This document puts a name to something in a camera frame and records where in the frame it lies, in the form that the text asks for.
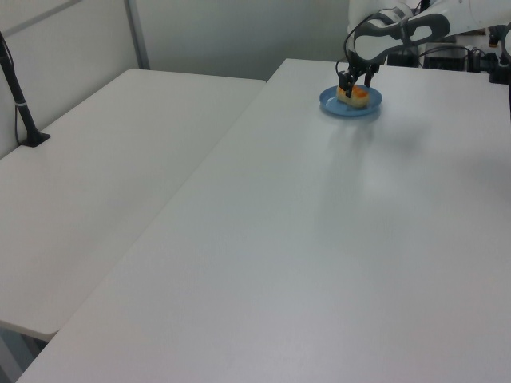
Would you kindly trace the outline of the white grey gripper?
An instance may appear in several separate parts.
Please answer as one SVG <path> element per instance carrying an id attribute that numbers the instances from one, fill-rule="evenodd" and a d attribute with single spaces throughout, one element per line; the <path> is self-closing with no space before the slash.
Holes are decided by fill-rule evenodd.
<path id="1" fill-rule="evenodd" d="M 344 58 L 348 67 L 338 73 L 338 87 L 351 98 L 353 79 L 364 77 L 364 85 L 371 82 L 389 53 L 407 47 L 407 16 L 367 16 L 347 35 L 343 42 Z"/>

